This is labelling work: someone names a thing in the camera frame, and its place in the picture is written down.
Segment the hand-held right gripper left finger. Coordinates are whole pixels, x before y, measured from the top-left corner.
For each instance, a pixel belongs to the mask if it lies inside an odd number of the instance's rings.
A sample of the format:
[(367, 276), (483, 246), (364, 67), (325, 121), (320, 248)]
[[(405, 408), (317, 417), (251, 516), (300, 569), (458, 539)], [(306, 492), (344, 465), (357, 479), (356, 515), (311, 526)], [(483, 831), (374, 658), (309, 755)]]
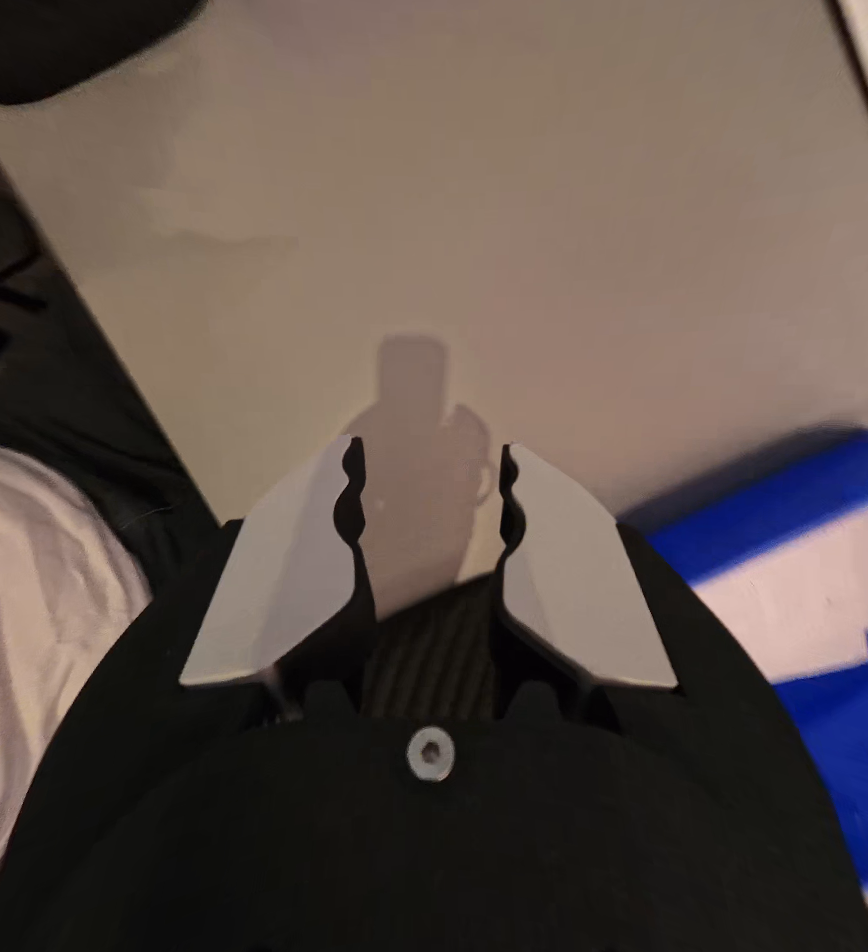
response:
[(283, 710), (313, 684), (355, 709), (378, 638), (361, 539), (361, 438), (339, 436), (244, 518), (179, 676), (184, 688), (259, 684)]

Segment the person's white shirt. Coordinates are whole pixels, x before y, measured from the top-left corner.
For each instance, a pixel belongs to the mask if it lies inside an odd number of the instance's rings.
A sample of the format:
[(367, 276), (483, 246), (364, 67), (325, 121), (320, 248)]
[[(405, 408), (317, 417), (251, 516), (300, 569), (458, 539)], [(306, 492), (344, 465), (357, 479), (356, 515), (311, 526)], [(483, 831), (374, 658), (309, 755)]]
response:
[(83, 493), (0, 447), (0, 859), (51, 738), (150, 599)]

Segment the written lined paper sheet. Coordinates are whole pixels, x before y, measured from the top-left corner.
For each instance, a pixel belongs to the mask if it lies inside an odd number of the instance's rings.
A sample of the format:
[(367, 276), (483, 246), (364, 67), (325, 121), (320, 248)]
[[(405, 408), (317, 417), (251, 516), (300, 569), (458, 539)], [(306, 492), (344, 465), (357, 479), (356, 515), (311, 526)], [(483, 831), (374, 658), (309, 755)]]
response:
[(868, 506), (694, 590), (771, 684), (868, 662)]

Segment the blue plastic bin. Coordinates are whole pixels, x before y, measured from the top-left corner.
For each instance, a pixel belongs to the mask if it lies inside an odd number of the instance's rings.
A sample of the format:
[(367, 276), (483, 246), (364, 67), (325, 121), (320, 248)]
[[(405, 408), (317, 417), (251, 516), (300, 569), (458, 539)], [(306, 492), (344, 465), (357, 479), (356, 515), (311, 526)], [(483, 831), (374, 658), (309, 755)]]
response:
[[(868, 506), (868, 430), (659, 523), (645, 536), (694, 590), (863, 506)], [(772, 685), (821, 773), (868, 888), (868, 662)]]

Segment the black rounded object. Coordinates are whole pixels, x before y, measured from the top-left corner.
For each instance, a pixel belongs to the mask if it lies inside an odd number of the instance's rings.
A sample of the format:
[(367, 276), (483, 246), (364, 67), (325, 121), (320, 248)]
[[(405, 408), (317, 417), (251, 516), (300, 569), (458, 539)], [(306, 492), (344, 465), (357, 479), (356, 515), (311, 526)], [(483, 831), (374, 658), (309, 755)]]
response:
[(184, 28), (203, 1), (0, 1), (0, 106), (72, 89)]

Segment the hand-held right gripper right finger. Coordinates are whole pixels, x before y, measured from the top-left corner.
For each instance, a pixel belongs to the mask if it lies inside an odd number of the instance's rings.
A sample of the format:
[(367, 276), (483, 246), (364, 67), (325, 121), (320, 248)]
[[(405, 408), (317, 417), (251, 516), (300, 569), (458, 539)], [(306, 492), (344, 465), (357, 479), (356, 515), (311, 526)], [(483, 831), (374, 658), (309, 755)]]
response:
[(595, 687), (670, 691), (678, 678), (615, 517), (520, 443), (499, 468), (502, 552), (491, 579), (499, 703), (545, 682), (562, 704)]

